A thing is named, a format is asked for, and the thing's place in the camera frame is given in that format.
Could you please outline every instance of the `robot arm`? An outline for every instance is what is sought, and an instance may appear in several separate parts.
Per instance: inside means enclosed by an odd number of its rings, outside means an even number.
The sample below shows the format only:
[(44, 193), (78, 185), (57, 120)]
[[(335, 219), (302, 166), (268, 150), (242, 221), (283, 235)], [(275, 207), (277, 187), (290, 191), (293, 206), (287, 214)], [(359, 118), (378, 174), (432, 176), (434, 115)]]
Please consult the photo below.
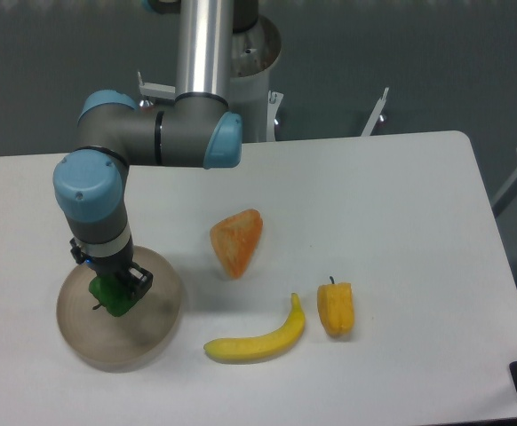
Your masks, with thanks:
[[(78, 148), (53, 173), (57, 202), (75, 236), (73, 257), (120, 285), (128, 309), (152, 282), (132, 262), (124, 206), (129, 167), (231, 168), (240, 161), (242, 119), (226, 101), (232, 25), (233, 0), (184, 0), (174, 107), (141, 111), (115, 91), (93, 93), (78, 120)], [(102, 289), (91, 292), (107, 308), (114, 302)]]

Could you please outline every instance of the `metal pole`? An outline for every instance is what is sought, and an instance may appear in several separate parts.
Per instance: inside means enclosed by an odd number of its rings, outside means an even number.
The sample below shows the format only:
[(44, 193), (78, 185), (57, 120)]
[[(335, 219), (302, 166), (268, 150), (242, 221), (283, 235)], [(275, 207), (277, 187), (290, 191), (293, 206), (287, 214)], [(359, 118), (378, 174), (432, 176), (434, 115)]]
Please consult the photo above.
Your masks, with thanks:
[(179, 19), (176, 100), (229, 95), (233, 0), (183, 0)]

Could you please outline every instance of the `cylindrical base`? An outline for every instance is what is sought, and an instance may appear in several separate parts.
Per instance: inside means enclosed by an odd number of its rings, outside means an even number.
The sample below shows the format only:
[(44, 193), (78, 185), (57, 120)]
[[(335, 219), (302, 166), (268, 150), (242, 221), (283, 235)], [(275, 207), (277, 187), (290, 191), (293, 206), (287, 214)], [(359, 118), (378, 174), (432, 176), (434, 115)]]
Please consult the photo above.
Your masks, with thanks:
[(270, 69), (231, 79), (231, 111), (243, 118), (243, 143), (266, 141)]
[(233, 34), (228, 101), (243, 118), (243, 142), (266, 141), (270, 71), (281, 48), (278, 29), (264, 16), (247, 31)]

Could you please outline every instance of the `white table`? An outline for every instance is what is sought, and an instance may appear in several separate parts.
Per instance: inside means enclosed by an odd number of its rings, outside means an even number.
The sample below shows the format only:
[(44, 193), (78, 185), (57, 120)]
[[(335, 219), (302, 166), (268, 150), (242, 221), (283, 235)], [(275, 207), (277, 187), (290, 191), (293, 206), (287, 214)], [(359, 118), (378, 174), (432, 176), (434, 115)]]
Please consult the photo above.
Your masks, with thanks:
[[(0, 424), (413, 425), (517, 417), (517, 292), (473, 150), (457, 132), (247, 145), (235, 170), (134, 168), (137, 244), (185, 286), (177, 333), (125, 374), (84, 364), (55, 320), (74, 267), (52, 190), (62, 155), (0, 158)], [(258, 209), (250, 269), (228, 281), (210, 227)], [(315, 294), (351, 281), (357, 322), (334, 342)], [(306, 331), (268, 362), (203, 344), (282, 324)]]

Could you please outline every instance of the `gray floor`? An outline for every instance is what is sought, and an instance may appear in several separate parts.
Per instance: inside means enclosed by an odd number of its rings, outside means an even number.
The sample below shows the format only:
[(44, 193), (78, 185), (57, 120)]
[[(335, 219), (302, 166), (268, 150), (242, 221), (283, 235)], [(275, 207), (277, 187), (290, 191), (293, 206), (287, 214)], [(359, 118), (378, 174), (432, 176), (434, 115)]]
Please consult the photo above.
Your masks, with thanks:
[[(283, 139), (359, 135), (390, 86), (381, 134), (463, 131), (489, 196), (516, 167), (517, 2), (260, 4), (282, 33)], [(0, 155), (72, 150), (86, 97), (137, 95), (137, 69), (174, 84), (178, 24), (139, 0), (0, 0)], [(517, 280), (517, 200), (498, 225)]]

